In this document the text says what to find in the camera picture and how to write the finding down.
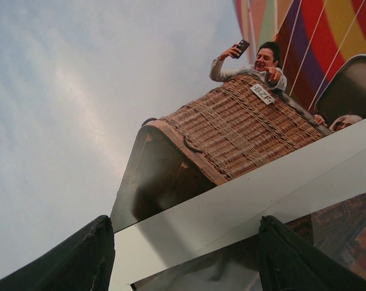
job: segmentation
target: cloud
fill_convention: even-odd
[[[0,277],[110,214],[141,123],[239,38],[223,0],[0,0]]]

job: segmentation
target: man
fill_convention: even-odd
[[[216,82],[226,82],[228,79],[241,73],[258,73],[261,80],[269,89],[286,89],[286,77],[280,68],[280,48],[276,42],[266,42],[260,46],[254,65],[249,65],[235,70],[222,70],[222,65],[227,57],[233,59],[240,55],[237,44],[222,53],[212,62],[209,77]]]
[[[338,117],[332,123],[332,125],[330,126],[330,130],[332,132],[338,132],[362,120],[363,118],[358,115],[343,115]]]

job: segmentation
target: number tag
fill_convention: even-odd
[[[266,105],[272,104],[275,99],[260,85],[256,84],[250,88]]]

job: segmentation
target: rope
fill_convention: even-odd
[[[196,149],[194,148],[193,146],[191,146],[189,143],[188,143],[188,137],[185,135],[184,138],[183,138],[183,142],[184,142],[184,145],[189,149],[189,150],[192,150],[193,152],[195,153],[203,153],[202,150],[199,150],[199,149]]]
[[[294,79],[294,82],[293,82],[293,85],[292,85],[292,88],[291,88],[291,91],[290,91],[290,96],[292,95],[293,88],[294,88],[294,86],[296,85],[296,81],[297,81],[297,78],[299,77],[300,71],[301,71],[302,66],[303,66],[303,64],[304,64],[305,57],[307,56],[308,50],[310,49],[310,46],[311,46],[312,40],[313,40],[313,38],[314,38],[314,35],[315,35],[315,32],[316,32],[316,29],[317,29],[317,25],[319,24],[320,19],[321,19],[322,15],[323,15],[323,11],[324,11],[324,8],[325,8],[325,6],[326,6],[326,3],[327,3],[327,0],[325,0],[325,1],[324,1],[324,5],[323,5],[323,8],[322,8],[322,11],[320,11],[320,15],[319,15],[319,18],[317,19],[317,22],[316,22],[316,24],[315,24],[315,28],[314,28],[314,31],[312,32],[312,35],[311,35],[310,41],[309,41],[309,43],[308,43],[308,47],[307,47],[307,49],[305,50],[305,53],[304,53],[304,56],[303,56],[303,60],[302,60],[302,62],[301,62],[301,64],[300,64],[299,70],[297,71],[296,77],[295,77],[295,79]]]
[[[345,42],[346,37],[347,37],[348,33],[350,32],[350,29],[352,28],[352,26],[353,26],[353,24],[354,24],[355,20],[357,19],[358,13],[359,13],[359,11],[361,10],[361,8],[362,8],[362,6],[364,5],[364,3],[365,3],[365,0],[363,0],[363,1],[362,1],[361,5],[359,6],[359,8],[358,8],[358,10],[357,10],[357,13],[355,14],[355,16],[354,16],[354,18],[353,18],[353,20],[352,20],[352,22],[351,22],[350,26],[348,27],[348,29],[347,29],[347,31],[346,31],[346,34],[345,34],[345,36],[343,37],[343,40],[342,40],[341,44],[339,45],[338,50],[336,51],[336,54],[334,55],[333,60],[331,61],[331,64],[330,64],[330,66],[328,67],[328,69],[327,69],[327,71],[326,71],[326,74],[324,75],[324,77],[323,77],[323,79],[322,79],[322,82],[320,83],[320,86],[319,86],[319,88],[317,89],[316,94],[315,94],[314,98],[312,99],[311,104],[310,104],[310,106],[309,106],[308,110],[311,110],[311,107],[312,107],[312,105],[314,104],[314,102],[315,102],[315,100],[316,100],[316,98],[317,98],[317,94],[319,94],[319,91],[320,91],[320,89],[322,88],[324,81],[326,80],[326,77],[327,77],[327,75],[328,75],[328,72],[331,70],[331,68],[332,68],[332,66],[333,66],[333,64],[334,64],[334,62],[335,62],[335,59],[336,59],[336,57],[338,56],[338,54],[339,54],[339,52],[340,52],[340,50],[341,50],[341,48],[342,48],[342,46],[343,46],[343,43]]]
[[[300,6],[302,5],[302,2],[303,2],[303,0],[300,0],[300,2],[299,2],[299,7],[297,8],[296,17],[294,18],[294,22],[293,22],[293,27],[292,27],[292,32],[291,32],[290,41],[289,41],[289,43],[288,43],[288,47],[286,48],[286,53],[285,53],[284,63],[283,63],[283,65],[282,65],[283,69],[285,68],[286,58],[288,57],[288,52],[289,52],[289,50],[290,50],[290,46],[291,46],[291,42],[292,42],[292,37],[293,37],[293,33],[294,33],[294,28],[296,27],[297,17],[299,16]]]

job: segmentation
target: man's arm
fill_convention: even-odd
[[[281,73],[281,77],[277,82],[269,81],[270,74],[267,73],[265,76],[265,83],[270,90],[279,89],[281,91],[285,91],[286,89],[286,76],[284,72],[280,68],[276,68],[277,71]]]
[[[234,70],[222,70],[222,65],[224,61],[219,61],[215,59],[212,62],[211,71],[209,77],[215,82],[226,82],[230,78],[238,75],[242,70],[246,68],[234,69]]]

